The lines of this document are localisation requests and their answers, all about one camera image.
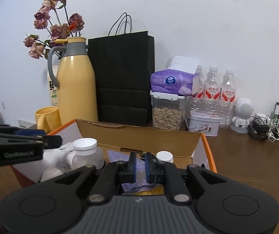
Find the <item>white jar cap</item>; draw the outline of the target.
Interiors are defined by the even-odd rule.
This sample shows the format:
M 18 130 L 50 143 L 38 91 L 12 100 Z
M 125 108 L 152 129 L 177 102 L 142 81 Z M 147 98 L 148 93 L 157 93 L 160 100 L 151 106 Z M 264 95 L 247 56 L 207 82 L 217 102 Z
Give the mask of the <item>white jar cap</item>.
M 159 151 L 156 154 L 156 158 L 159 161 L 163 161 L 163 162 L 169 162 L 169 163 L 173 163 L 174 162 L 173 154 L 171 152 L 168 152 L 168 151 Z

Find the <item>yellow plush toy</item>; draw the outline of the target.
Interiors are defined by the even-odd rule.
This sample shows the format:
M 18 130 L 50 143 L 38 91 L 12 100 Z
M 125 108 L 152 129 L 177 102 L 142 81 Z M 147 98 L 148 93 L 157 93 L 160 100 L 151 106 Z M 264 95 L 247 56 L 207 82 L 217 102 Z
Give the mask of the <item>yellow plush toy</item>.
M 147 196 L 147 195 L 163 195 L 164 188 L 160 184 L 150 186 L 147 190 L 136 193 L 136 195 Z

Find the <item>yellow ceramic mug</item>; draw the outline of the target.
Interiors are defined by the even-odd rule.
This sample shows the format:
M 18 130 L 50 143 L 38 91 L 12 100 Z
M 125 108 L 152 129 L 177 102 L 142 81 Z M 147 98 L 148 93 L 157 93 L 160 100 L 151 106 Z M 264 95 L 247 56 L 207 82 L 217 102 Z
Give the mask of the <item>yellow ceramic mug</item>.
M 56 106 L 44 107 L 35 112 L 37 129 L 45 131 L 46 134 L 61 126 L 59 109 Z

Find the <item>red cardboard pumpkin box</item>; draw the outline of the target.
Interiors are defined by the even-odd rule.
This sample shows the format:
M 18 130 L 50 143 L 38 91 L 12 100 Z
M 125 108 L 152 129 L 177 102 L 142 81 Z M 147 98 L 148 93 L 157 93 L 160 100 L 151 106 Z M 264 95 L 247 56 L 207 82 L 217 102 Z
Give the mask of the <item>red cardboard pumpkin box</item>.
M 129 154 L 168 151 L 173 154 L 177 168 L 186 168 L 188 164 L 203 165 L 216 172 L 212 151 L 204 134 L 182 130 L 166 130 L 152 127 L 99 123 L 72 120 L 50 133 L 62 137 L 62 145 L 81 138 L 94 138 L 104 154 L 105 163 L 110 162 L 108 151 Z M 15 164 L 11 167 L 21 187 L 38 183 L 45 170 L 42 160 Z

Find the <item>white milk carton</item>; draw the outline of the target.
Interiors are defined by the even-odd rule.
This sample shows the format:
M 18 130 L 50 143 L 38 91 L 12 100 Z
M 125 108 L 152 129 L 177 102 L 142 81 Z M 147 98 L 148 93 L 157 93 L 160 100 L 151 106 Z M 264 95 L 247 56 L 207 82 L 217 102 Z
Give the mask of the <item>white milk carton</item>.
M 57 106 L 58 105 L 58 93 L 55 85 L 51 81 L 50 75 L 47 74 L 48 79 L 48 89 L 49 89 L 49 96 L 50 96 L 50 102 L 51 106 Z

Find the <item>clear seed container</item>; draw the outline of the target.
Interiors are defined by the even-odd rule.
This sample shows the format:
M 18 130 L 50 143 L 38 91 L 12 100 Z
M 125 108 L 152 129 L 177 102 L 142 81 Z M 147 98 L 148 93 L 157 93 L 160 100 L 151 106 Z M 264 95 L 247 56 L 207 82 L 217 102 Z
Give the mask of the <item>clear seed container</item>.
M 154 128 L 180 130 L 184 120 L 185 96 L 150 91 Z

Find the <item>yellow thermos jug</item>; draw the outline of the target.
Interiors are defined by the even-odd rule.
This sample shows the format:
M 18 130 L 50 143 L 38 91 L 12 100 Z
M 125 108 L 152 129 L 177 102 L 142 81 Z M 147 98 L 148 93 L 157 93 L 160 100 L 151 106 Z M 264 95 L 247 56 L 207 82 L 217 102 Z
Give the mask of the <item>yellow thermos jug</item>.
M 48 73 L 58 93 L 61 124 L 98 121 L 96 79 L 84 37 L 56 39 L 48 54 Z

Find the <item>white tin box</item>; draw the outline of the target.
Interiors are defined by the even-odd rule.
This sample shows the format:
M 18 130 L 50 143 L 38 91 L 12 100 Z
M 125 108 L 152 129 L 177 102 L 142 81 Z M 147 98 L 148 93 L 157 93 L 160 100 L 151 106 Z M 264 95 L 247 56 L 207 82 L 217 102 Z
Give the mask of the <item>white tin box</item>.
M 186 119 L 186 127 L 189 132 L 203 133 L 206 136 L 216 137 L 219 131 L 221 117 L 212 112 L 190 110 Z

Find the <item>water bottle left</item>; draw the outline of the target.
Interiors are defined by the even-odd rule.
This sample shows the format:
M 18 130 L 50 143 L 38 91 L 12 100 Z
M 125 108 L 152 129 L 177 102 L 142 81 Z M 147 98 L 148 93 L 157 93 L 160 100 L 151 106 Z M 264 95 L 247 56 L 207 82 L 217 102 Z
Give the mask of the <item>water bottle left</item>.
M 205 93 L 205 79 L 202 74 L 202 65 L 198 65 L 196 69 L 198 76 L 198 88 L 197 91 L 192 95 L 191 100 L 191 109 L 192 110 L 201 110 L 203 107 L 203 98 Z

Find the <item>water bottle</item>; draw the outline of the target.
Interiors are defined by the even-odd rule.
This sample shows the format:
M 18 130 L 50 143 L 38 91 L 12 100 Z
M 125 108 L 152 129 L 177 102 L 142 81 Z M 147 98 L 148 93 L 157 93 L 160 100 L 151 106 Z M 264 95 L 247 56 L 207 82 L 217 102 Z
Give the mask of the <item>water bottle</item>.
M 230 126 L 234 101 L 236 99 L 237 84 L 234 70 L 226 69 L 221 85 L 220 127 L 226 129 Z
M 219 108 L 219 101 L 221 97 L 221 82 L 218 76 L 218 68 L 214 66 L 209 67 L 205 80 L 204 99 L 205 108 L 209 112 L 216 113 Z
M 198 76 L 198 88 L 197 91 L 192 95 L 191 100 L 191 109 L 192 110 L 201 110 L 203 107 L 203 98 L 205 93 L 205 79 L 202 74 L 202 65 L 198 65 L 196 69 Z

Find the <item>purple tissue pack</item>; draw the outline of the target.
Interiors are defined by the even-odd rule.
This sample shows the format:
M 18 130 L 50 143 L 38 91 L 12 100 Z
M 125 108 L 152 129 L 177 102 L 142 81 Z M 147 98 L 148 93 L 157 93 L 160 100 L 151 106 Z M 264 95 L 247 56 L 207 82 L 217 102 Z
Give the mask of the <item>purple tissue pack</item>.
M 150 77 L 151 91 L 191 96 L 198 92 L 199 76 L 199 74 L 171 69 L 154 72 Z

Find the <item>water bottle middle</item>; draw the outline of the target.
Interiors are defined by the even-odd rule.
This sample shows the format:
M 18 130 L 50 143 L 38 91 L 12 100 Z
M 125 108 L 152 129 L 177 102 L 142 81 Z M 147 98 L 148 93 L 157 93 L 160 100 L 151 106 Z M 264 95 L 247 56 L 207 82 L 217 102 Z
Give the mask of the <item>water bottle middle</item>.
M 218 76 L 218 68 L 214 66 L 209 67 L 205 80 L 204 99 L 205 108 L 209 112 L 216 113 L 219 108 L 219 101 L 221 97 L 221 82 Z

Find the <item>black paper bag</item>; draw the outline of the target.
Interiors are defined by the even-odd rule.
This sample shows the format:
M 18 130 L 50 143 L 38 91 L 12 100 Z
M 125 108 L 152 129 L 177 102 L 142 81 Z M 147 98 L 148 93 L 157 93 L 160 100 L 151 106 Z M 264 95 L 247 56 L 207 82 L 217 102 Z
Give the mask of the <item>black paper bag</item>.
M 95 37 L 88 56 L 96 78 L 100 122 L 147 126 L 151 114 L 154 37 L 148 31 Z

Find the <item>water bottle right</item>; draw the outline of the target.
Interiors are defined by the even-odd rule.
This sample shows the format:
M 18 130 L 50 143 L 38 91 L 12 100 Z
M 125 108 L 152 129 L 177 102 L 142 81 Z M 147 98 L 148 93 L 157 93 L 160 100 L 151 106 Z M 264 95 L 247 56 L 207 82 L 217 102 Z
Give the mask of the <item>water bottle right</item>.
M 226 69 L 221 85 L 220 127 L 226 129 L 230 126 L 234 101 L 236 99 L 237 84 L 234 70 Z

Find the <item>white robot figurine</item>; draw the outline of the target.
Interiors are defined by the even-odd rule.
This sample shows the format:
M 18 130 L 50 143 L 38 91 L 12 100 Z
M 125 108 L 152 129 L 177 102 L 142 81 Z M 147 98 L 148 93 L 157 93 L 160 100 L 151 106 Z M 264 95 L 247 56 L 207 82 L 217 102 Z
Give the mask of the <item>white robot figurine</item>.
M 232 118 L 230 129 L 240 134 L 247 134 L 248 118 L 252 115 L 253 111 L 254 107 L 250 99 L 246 97 L 239 98 L 234 108 L 236 115 Z

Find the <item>dried pink rose bouquet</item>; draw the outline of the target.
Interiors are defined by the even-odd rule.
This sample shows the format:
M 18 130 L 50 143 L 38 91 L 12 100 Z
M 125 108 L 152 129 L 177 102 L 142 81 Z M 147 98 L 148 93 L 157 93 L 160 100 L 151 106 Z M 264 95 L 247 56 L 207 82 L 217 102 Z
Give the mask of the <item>dried pink rose bouquet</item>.
M 78 13 L 67 12 L 67 0 L 43 0 L 41 7 L 34 14 L 34 28 L 46 30 L 48 36 L 41 39 L 37 34 L 28 35 L 23 43 L 29 48 L 28 55 L 33 59 L 48 58 L 54 47 L 66 45 L 66 39 L 80 37 L 84 29 L 84 19 Z

